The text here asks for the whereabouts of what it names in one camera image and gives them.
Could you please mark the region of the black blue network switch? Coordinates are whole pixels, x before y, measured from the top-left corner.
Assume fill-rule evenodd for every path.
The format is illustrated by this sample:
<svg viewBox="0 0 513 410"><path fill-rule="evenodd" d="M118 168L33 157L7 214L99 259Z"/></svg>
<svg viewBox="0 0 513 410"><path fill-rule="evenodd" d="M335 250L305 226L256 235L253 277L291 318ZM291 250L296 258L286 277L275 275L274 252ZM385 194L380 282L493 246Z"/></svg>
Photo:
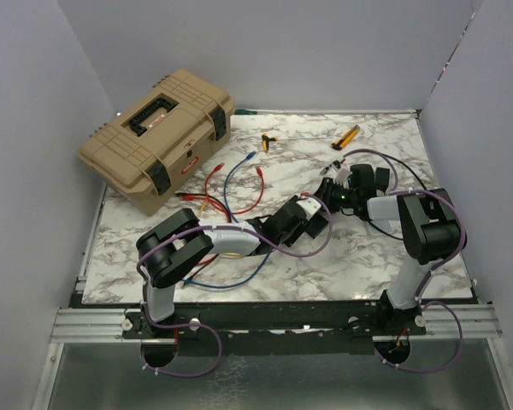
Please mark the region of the black blue network switch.
<svg viewBox="0 0 513 410"><path fill-rule="evenodd" d="M305 233L316 239L329 225L328 218L323 212L314 214L305 227Z"/></svg>

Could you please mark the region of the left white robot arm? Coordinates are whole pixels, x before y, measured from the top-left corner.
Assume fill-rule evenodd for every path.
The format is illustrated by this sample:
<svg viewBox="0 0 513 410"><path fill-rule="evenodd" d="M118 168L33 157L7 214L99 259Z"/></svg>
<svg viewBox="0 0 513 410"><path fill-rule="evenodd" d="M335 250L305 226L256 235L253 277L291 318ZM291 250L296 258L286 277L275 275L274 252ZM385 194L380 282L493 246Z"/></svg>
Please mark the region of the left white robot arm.
<svg viewBox="0 0 513 410"><path fill-rule="evenodd" d="M267 218L227 223L221 229L213 230L189 208L165 219L136 242L147 308L144 329L153 337L169 332L175 287L206 255L258 256L272 253L275 245L290 247L320 209L317 200L294 196Z"/></svg>

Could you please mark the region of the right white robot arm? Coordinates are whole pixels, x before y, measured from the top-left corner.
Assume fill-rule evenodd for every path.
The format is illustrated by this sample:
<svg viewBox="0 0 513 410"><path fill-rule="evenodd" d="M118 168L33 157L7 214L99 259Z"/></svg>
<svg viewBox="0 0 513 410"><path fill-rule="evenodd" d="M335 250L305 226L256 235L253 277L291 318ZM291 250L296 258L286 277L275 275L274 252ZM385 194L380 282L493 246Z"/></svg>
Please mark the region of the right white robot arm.
<svg viewBox="0 0 513 410"><path fill-rule="evenodd" d="M331 213L350 209L369 224L400 224L406 256L372 316L378 329L394 334L421 312L419 302L428 282L440 266L461 252L467 234L445 189L389 194L389 182L389 169L357 164L347 170L342 182L324 178L315 196Z"/></svg>

